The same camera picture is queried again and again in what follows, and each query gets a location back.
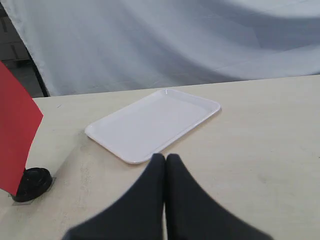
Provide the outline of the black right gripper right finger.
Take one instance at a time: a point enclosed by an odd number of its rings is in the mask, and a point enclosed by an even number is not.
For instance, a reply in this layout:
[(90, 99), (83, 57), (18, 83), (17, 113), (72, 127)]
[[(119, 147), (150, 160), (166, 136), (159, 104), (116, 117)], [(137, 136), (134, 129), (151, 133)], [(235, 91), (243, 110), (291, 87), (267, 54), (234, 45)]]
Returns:
[(170, 240), (270, 240), (272, 237), (218, 204), (178, 154), (166, 158), (165, 217)]

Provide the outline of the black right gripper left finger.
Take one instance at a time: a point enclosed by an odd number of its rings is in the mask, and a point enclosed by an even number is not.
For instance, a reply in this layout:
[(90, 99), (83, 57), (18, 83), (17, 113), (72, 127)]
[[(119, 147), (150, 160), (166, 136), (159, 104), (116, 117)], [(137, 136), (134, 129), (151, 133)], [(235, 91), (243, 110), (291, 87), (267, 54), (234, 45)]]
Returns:
[(136, 182), (96, 216), (70, 228), (65, 240), (161, 240), (165, 157), (156, 153)]

